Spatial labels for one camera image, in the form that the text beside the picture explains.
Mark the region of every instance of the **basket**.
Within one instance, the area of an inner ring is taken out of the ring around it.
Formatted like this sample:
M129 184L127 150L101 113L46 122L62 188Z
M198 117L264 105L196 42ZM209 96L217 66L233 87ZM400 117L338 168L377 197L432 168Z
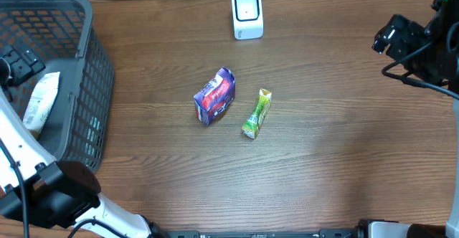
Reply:
M80 161L95 172L105 145L113 67L92 21L88 0L0 0L0 57L15 57L16 68L32 72L40 67L31 63L44 65L26 82L4 89L5 96L22 119L37 81L59 71L59 91L38 142L58 161Z

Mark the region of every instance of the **green and yellow wrapper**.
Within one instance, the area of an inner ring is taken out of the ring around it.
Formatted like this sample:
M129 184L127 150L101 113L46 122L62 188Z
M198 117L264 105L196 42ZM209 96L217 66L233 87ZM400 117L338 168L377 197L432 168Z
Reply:
M271 97L273 93L268 90L260 89L260 94L258 95L257 105L253 110L253 113L245 121L242 126L242 132L250 138L257 138L258 133L260 132L261 125L268 110L271 107Z

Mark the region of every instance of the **white barcode scanner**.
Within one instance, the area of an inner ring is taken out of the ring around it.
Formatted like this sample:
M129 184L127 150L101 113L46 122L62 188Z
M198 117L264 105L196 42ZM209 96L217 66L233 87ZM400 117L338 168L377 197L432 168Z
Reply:
M260 38L263 35L261 0L231 0L231 3L236 39Z

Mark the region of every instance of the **wooden tabletop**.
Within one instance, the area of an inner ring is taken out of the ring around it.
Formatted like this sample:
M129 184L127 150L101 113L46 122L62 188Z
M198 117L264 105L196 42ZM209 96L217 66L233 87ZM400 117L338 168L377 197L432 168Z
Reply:
M263 0L265 34L252 41L235 41L230 0L94 3L115 68L96 175L103 193L169 230L444 224L455 180L452 99L383 77L391 59L371 49L393 14L429 22L431 1ZM193 95L222 66L235 75L236 99L205 127ZM273 105L252 141L241 127L261 87ZM20 237L22 223L1 219L0 230Z

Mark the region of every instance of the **purple box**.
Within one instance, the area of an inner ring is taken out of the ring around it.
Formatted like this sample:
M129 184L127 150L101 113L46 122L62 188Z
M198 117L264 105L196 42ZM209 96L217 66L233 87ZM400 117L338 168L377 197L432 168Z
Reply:
M223 67L204 88L194 95L196 116L209 125L236 97L236 79L231 70Z

